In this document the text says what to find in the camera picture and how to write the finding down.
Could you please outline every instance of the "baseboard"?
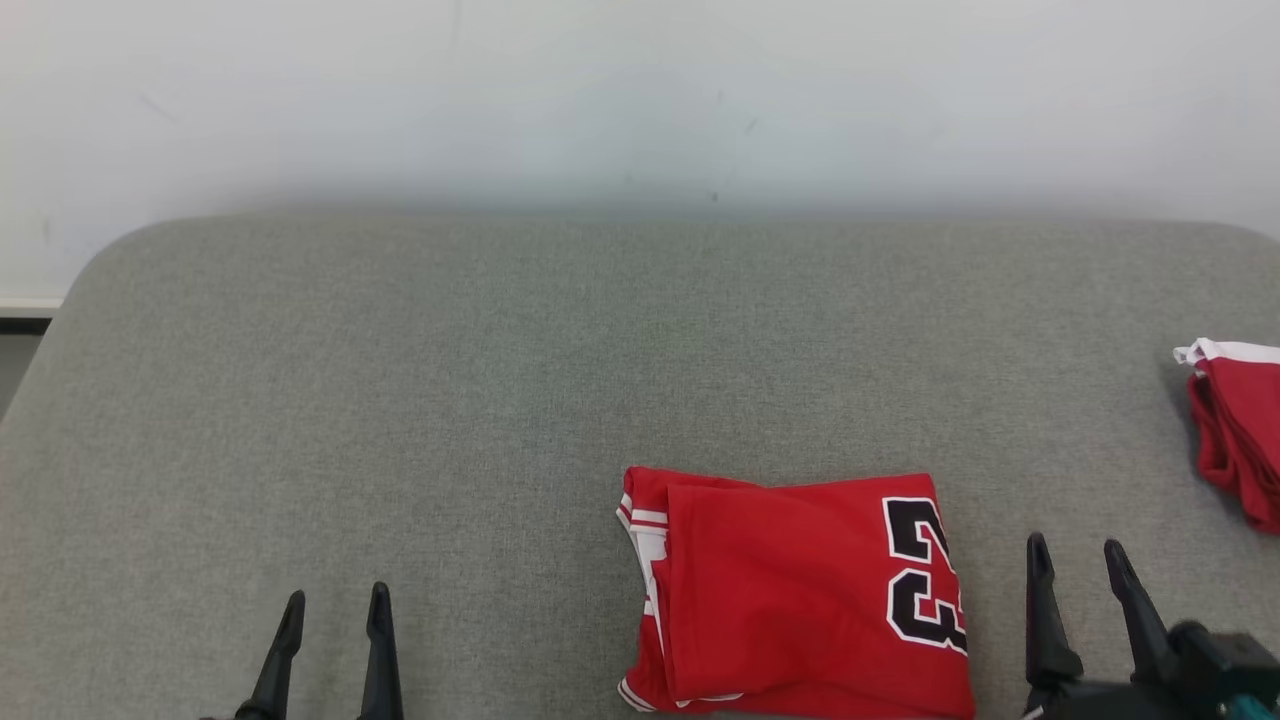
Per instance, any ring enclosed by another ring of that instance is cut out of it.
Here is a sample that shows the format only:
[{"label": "baseboard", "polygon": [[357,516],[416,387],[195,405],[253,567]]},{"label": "baseboard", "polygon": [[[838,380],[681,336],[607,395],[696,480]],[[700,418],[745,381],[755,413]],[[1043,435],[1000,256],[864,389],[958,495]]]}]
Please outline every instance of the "baseboard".
[{"label": "baseboard", "polygon": [[61,306],[60,297],[0,297],[0,319],[49,320]]}]

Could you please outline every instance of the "red jersey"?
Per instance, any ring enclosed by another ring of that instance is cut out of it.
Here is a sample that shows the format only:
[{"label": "red jersey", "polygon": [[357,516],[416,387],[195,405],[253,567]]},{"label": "red jersey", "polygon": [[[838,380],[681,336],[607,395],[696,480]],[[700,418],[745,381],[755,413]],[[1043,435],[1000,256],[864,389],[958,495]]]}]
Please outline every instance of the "red jersey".
[{"label": "red jersey", "polygon": [[972,717],[960,587],[925,474],[762,488],[631,468],[641,711]]},{"label": "red jersey", "polygon": [[1201,430],[1201,475],[1240,498],[1249,525],[1280,534],[1280,347],[1199,338],[1174,355]]}]

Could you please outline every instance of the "folded red jersey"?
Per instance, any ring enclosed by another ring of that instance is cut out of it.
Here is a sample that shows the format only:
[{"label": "folded red jersey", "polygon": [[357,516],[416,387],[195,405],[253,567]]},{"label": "folded red jersey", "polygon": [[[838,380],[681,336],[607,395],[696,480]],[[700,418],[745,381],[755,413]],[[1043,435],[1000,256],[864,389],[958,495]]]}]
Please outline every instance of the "folded red jersey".
[{"label": "folded red jersey", "polygon": [[1280,534],[1280,347],[1202,337],[1174,355],[1196,368],[1201,475],[1239,497],[1254,529]]},{"label": "folded red jersey", "polygon": [[631,468],[641,711],[972,717],[960,585],[925,474],[762,488]]}]

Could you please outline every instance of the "gray cushion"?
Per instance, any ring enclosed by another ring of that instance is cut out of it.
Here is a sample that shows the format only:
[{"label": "gray cushion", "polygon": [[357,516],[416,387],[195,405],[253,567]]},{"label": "gray cushion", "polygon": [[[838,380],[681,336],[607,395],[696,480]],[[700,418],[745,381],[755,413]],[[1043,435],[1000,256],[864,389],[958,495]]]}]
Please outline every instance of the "gray cushion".
[{"label": "gray cushion", "polygon": [[1197,479],[1170,357],[1280,345],[1277,278],[1204,224],[138,232],[0,424],[3,714],[230,715],[303,588],[291,715],[353,717],[383,579],[410,717],[630,717],[631,464],[932,473],[983,717],[1025,697],[1033,529],[1092,675],[1130,669],[1107,537],[1167,621],[1280,650],[1280,541]]}]

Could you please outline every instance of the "white wall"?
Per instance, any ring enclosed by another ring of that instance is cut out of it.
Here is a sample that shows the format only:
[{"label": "white wall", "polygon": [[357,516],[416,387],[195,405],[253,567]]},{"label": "white wall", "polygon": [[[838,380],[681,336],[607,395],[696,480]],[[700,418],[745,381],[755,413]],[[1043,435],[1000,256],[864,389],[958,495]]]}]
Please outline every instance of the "white wall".
[{"label": "white wall", "polygon": [[0,297],[284,199],[1280,234],[1272,0],[0,0]]}]

